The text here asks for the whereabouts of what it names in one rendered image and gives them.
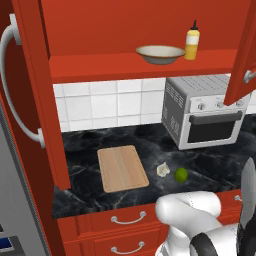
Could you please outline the wooden cutting board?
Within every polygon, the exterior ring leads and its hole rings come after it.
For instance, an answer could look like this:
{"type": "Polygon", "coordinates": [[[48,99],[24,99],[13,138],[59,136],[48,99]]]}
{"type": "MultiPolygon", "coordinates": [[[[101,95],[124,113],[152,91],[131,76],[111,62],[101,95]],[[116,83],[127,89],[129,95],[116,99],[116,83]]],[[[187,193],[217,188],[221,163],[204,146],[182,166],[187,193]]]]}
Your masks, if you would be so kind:
{"type": "Polygon", "coordinates": [[[106,193],[149,185],[146,172],[133,145],[99,149],[97,155],[106,193]]]}

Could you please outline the white garlic bulb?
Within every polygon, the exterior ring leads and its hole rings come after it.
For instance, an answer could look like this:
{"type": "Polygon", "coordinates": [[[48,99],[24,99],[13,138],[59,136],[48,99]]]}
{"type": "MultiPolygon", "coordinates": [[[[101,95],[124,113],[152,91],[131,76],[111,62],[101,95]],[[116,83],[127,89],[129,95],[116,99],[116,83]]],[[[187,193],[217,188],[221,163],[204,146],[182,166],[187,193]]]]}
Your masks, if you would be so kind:
{"type": "Polygon", "coordinates": [[[165,177],[170,173],[170,169],[166,163],[163,163],[157,167],[157,175],[160,177],[165,177]]]}

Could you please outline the green lime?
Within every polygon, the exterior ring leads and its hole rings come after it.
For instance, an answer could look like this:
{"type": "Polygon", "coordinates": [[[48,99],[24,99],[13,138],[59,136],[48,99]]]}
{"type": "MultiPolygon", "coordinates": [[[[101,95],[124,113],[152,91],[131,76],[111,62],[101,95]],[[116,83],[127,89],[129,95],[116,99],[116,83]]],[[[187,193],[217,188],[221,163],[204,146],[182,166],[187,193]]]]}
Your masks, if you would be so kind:
{"type": "Polygon", "coordinates": [[[185,168],[178,168],[174,172],[174,178],[178,182],[185,182],[188,178],[188,171],[185,168]]]}

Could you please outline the beige bowl with brown rim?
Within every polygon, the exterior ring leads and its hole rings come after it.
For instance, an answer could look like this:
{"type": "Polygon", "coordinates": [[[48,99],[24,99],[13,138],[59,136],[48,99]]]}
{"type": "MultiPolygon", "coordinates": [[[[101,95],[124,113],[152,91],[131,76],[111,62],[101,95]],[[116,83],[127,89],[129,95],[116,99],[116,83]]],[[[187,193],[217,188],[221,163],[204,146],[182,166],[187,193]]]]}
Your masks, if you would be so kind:
{"type": "Polygon", "coordinates": [[[136,49],[146,62],[154,65],[168,65],[184,55],[185,51],[181,48],[166,45],[145,45],[136,49]]]}

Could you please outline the yellow condiment bottle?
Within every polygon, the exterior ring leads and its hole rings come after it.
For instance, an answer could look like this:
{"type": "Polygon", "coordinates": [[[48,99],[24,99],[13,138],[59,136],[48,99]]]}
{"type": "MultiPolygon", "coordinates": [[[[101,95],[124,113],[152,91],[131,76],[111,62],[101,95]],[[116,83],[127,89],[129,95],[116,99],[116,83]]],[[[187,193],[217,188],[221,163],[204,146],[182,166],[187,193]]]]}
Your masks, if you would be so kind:
{"type": "Polygon", "coordinates": [[[186,60],[195,60],[197,55],[197,49],[199,44],[200,32],[197,27],[197,23],[194,22],[193,26],[187,32],[185,43],[185,55],[186,60]]]}

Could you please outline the grey toaster oven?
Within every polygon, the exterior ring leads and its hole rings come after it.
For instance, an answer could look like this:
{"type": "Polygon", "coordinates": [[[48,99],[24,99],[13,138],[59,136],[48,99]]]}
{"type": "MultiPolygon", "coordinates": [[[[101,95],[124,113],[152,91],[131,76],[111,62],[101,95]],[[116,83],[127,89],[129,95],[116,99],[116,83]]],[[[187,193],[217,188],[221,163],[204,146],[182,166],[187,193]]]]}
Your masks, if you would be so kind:
{"type": "Polygon", "coordinates": [[[236,142],[250,95],[226,106],[225,74],[168,77],[162,123],[179,150],[236,142]]]}

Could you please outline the red drawer front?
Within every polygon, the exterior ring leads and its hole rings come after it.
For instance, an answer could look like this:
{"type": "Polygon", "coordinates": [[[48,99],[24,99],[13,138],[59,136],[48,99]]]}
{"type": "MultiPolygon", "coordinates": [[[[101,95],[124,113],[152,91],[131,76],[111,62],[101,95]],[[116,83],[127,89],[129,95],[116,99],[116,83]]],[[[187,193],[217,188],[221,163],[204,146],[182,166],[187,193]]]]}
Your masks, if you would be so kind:
{"type": "Polygon", "coordinates": [[[147,231],[131,232],[129,234],[116,235],[110,238],[95,239],[95,256],[142,256],[147,253],[155,253],[158,246],[160,229],[155,228],[147,231]],[[110,251],[116,246],[119,251],[131,251],[138,247],[140,241],[145,242],[145,246],[137,253],[130,255],[116,255],[110,251]]]}
{"type": "Polygon", "coordinates": [[[118,228],[130,228],[137,227],[138,225],[144,225],[156,221],[155,205],[146,204],[139,206],[131,206],[126,208],[120,208],[115,210],[108,210],[104,212],[97,212],[91,215],[92,229],[95,232],[114,230],[118,228]],[[118,225],[112,223],[110,218],[117,216],[119,221],[132,221],[140,217],[140,212],[146,211],[146,217],[138,223],[131,225],[118,225]]]}
{"type": "Polygon", "coordinates": [[[236,200],[236,196],[240,196],[240,190],[230,190],[225,192],[218,192],[217,196],[220,199],[221,202],[221,214],[227,215],[231,213],[239,213],[242,202],[239,200],[236,200]]]}

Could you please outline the grey fridge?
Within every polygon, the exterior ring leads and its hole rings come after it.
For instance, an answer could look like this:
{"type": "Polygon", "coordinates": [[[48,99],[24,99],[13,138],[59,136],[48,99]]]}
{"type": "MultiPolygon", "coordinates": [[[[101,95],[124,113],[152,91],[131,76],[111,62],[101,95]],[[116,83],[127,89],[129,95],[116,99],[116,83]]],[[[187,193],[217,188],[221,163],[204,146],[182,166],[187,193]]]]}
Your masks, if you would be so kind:
{"type": "Polygon", "coordinates": [[[1,101],[0,256],[50,256],[1,101]]]}

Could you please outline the red wall cabinet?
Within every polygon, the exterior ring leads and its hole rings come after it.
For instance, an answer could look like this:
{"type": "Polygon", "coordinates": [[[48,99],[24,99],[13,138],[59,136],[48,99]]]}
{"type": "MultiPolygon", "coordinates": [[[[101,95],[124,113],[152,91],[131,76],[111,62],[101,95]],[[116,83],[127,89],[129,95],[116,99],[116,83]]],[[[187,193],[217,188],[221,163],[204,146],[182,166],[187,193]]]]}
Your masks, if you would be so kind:
{"type": "Polygon", "coordinates": [[[229,73],[252,0],[42,0],[55,83],[229,73]],[[185,46],[200,32],[194,61],[147,63],[144,45],[185,46]]]}

